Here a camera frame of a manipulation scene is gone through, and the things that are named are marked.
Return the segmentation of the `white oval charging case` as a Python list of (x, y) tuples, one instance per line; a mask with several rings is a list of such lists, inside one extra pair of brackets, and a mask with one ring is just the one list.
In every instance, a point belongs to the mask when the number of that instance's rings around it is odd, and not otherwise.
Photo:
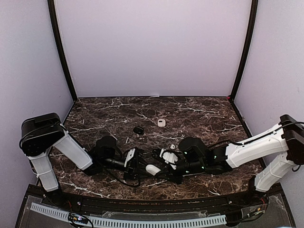
[(156, 167), (156, 166), (154, 166), (154, 165), (152, 165), (152, 164), (148, 164), (148, 165), (145, 167), (145, 169), (146, 169), (146, 171), (147, 171), (149, 174), (151, 174), (152, 176), (155, 176), (157, 173), (159, 173), (159, 172), (161, 171), (158, 167)]

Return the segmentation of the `black round charging case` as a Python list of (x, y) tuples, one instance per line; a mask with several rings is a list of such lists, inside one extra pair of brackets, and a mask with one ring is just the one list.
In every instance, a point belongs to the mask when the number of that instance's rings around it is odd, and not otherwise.
[(136, 133), (137, 135), (144, 135), (144, 129), (139, 126), (134, 127), (133, 132)]

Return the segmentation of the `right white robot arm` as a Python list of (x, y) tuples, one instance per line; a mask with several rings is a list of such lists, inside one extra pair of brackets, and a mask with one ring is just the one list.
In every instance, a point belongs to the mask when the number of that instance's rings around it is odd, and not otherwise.
[(296, 166), (304, 164), (304, 124), (285, 114), (280, 122), (256, 136), (240, 142), (222, 141), (206, 146), (200, 138), (187, 137), (178, 145), (183, 157), (166, 149), (155, 149), (153, 156), (163, 162), (164, 168), (147, 165), (146, 171), (159, 178), (180, 184), (184, 176), (205, 173), (223, 174), (234, 168), (277, 154), (272, 162), (253, 177), (251, 189), (242, 196), (247, 206), (253, 206), (267, 192)]

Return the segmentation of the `beige gold-rimmed charging case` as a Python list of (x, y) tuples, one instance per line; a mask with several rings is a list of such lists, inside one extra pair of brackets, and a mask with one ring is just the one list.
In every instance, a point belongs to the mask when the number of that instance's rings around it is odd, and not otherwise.
[(165, 127), (165, 126), (166, 126), (166, 120), (165, 120), (165, 119), (159, 119), (159, 120), (157, 121), (157, 125), (158, 125), (159, 127)]

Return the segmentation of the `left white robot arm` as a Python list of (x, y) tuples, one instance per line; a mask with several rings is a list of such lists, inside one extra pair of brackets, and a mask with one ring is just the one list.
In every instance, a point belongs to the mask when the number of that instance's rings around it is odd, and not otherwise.
[(57, 207), (67, 203), (67, 196), (59, 190), (59, 180), (50, 159), (52, 151), (69, 159), (87, 176), (106, 172), (124, 185), (128, 180), (137, 181), (136, 184), (129, 184), (129, 187), (140, 187), (142, 178), (149, 176), (145, 170), (147, 163), (142, 159), (139, 148), (131, 148), (123, 153), (114, 137), (104, 136), (97, 140), (92, 149), (87, 150), (61, 123), (56, 113), (23, 121), (19, 147), (28, 158), (43, 189), (49, 192), (48, 199)]

